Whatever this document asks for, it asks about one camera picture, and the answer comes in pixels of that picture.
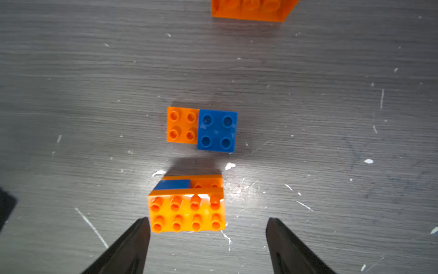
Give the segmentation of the small blue lego brick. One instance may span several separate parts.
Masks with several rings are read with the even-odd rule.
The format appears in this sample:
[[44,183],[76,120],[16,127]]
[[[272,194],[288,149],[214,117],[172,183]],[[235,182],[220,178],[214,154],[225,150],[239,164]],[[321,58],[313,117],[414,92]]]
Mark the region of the small blue lego brick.
[[197,149],[234,153],[238,113],[232,111],[199,111]]

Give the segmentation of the orange 2x4 lego plate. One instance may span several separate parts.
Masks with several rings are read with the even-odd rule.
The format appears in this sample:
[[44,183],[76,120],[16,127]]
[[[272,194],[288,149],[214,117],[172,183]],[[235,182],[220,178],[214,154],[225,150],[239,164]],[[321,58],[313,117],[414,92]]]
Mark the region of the orange 2x4 lego plate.
[[166,176],[165,180],[189,180],[190,188],[223,188],[222,175]]

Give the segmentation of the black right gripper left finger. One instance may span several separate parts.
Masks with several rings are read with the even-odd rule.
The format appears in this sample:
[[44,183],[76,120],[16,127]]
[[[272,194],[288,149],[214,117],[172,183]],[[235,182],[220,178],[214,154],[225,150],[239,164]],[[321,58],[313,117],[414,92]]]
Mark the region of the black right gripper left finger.
[[85,274],[142,274],[150,237],[149,219],[138,219],[83,272]]

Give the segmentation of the blue 2x2 lego brick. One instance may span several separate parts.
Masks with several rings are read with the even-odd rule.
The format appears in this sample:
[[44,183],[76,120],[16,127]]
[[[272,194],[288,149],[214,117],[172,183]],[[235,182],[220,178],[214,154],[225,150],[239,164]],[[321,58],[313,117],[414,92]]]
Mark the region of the blue 2x2 lego brick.
[[157,190],[180,190],[189,189],[190,180],[161,180],[155,186],[154,191]]

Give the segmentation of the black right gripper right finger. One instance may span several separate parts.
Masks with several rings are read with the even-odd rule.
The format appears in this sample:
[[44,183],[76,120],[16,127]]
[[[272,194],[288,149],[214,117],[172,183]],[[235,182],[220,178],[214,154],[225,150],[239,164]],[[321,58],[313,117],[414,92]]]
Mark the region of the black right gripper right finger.
[[335,274],[278,218],[268,220],[266,240],[275,274]]

